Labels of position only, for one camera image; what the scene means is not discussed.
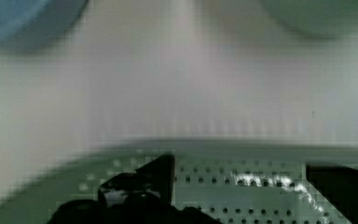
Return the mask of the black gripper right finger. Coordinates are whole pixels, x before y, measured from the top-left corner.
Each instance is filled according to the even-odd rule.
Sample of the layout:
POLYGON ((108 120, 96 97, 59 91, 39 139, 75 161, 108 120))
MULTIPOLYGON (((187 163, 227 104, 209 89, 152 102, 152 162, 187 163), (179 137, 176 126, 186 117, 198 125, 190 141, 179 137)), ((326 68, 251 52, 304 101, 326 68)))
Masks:
POLYGON ((358 170, 307 164, 306 179, 352 224, 358 224, 358 170))

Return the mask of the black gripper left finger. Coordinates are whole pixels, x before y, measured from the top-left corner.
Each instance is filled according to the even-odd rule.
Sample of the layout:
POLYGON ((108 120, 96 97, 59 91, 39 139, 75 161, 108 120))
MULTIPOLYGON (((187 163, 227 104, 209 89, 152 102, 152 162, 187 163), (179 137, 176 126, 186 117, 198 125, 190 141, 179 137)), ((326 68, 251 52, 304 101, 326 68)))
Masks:
POLYGON ((196 207, 172 205, 175 157, 161 155, 102 183, 97 198, 62 204, 47 224, 222 224, 196 207))

